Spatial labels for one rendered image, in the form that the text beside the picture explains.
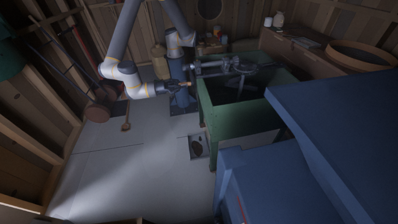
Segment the metal base plate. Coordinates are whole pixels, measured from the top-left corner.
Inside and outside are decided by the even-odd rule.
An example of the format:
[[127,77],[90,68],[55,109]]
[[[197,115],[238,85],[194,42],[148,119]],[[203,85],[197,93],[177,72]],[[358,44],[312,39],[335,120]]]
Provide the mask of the metal base plate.
[[208,158],[209,145],[204,132],[188,135],[189,156],[191,160]]
[[190,104],[188,107],[180,108],[177,104],[173,104],[175,102],[175,96],[170,96],[170,117],[198,112],[197,101],[192,96],[190,96],[189,101]]

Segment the red pole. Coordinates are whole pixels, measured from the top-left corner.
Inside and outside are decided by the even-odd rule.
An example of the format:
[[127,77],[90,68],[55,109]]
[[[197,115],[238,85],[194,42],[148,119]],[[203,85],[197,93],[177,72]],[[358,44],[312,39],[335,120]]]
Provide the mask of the red pole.
[[87,56],[89,57],[89,59],[90,59],[90,61],[91,61],[91,64],[93,64],[93,66],[94,66],[94,68],[95,68],[95,72],[98,74],[99,78],[102,80],[103,78],[102,78],[101,75],[99,75],[99,73],[98,73],[98,67],[97,67],[97,65],[95,65],[93,58],[91,57],[89,51],[87,50],[87,47],[84,45],[83,40],[81,39],[81,37],[80,37],[80,35],[79,35],[79,32],[78,32],[77,29],[76,29],[76,26],[75,26],[74,24],[72,24],[72,27],[73,27],[73,30],[74,30],[75,33],[76,33],[77,38],[80,40],[80,43],[81,43],[81,45],[83,46],[83,48],[84,48],[84,50],[85,50]]

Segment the green table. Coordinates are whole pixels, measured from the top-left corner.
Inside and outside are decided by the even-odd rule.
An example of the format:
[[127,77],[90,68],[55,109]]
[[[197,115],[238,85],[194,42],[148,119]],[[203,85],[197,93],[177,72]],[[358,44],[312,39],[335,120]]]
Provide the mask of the green table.
[[[241,60],[268,63],[274,60],[261,50],[238,53],[214,54],[196,57],[201,62],[220,60],[223,56],[235,55]],[[219,76],[197,79],[200,123],[206,124],[210,134],[210,171],[217,169],[218,142],[236,137],[280,129],[275,142],[279,141],[286,125],[266,98],[266,87],[298,82],[286,69],[270,69],[246,76],[245,85],[257,86],[257,92],[243,90],[240,102],[236,102],[237,88],[225,87],[224,83],[236,77]]]

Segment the robotic arm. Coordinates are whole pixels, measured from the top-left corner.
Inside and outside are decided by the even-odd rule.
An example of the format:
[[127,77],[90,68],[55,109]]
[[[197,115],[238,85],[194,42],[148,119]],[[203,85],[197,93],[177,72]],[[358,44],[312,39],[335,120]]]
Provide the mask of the robotic arm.
[[[180,80],[184,80],[180,77],[156,83],[153,81],[142,82],[135,63],[133,61],[122,61],[135,18],[143,1],[125,0],[105,61],[98,66],[98,72],[102,77],[124,82],[124,90],[130,100],[155,97],[166,92],[178,92],[181,89],[178,83]],[[183,46],[195,47],[197,45],[197,32],[188,25],[177,0],[158,1],[175,26],[175,28],[166,30],[165,33],[167,58],[169,61],[180,59],[184,57]]]

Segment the red stripe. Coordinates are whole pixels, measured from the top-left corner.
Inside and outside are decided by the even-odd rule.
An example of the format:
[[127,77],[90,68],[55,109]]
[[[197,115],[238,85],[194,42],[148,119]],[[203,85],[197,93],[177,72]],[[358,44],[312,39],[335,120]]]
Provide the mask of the red stripe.
[[242,205],[240,204],[239,196],[236,196],[236,197],[238,198],[240,211],[242,212],[242,215],[243,215],[243,220],[245,221],[245,224],[247,224],[245,214],[243,213]]

